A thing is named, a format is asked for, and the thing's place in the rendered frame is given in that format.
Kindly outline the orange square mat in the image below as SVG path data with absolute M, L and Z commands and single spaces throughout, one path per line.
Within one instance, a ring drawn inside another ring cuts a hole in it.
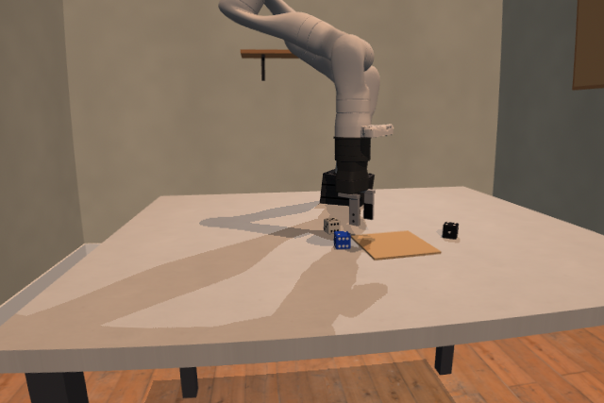
M 373 260 L 442 254 L 408 230 L 350 236 Z

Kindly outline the beige die with black pips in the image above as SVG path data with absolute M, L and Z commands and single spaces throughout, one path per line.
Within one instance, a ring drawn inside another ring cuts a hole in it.
M 324 219 L 324 231 L 328 234 L 334 234 L 334 231 L 340 231 L 340 220 L 336 218 Z

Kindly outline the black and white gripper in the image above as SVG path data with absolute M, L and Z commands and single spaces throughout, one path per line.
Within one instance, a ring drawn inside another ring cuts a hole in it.
M 349 225 L 360 225 L 360 195 L 364 193 L 363 219 L 374 220 L 374 196 L 369 188 L 367 163 L 371 139 L 394 134 L 393 125 L 371 125 L 369 112 L 336 113 L 335 160 L 337 174 L 335 192 L 349 198 Z

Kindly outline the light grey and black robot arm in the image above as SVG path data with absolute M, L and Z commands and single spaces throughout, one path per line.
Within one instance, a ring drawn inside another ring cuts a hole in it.
M 273 16 L 254 16 L 263 3 Z M 327 76 L 336 88 L 336 113 L 369 112 L 372 122 L 380 78 L 368 42 L 282 0 L 220 0 L 218 7 L 239 25 L 285 40 L 291 53 Z

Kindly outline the blue die with white pips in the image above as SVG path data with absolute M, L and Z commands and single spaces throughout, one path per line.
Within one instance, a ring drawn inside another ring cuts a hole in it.
M 351 236 L 348 231 L 334 231 L 336 249 L 350 249 Z

